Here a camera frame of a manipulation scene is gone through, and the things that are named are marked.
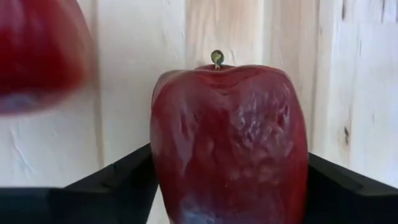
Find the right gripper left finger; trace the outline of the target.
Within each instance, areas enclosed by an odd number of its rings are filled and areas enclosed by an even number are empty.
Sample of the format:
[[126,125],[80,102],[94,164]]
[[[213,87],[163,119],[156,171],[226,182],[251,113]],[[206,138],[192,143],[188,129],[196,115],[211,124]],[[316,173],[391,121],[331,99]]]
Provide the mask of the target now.
[[66,187],[1,188],[1,224],[146,224],[157,188],[146,144]]

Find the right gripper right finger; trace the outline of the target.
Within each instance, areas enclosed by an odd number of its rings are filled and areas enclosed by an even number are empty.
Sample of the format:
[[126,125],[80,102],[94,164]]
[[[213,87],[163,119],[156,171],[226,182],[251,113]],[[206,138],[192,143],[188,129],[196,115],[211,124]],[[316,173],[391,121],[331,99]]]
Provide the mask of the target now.
[[309,154],[304,224],[397,224],[397,189]]

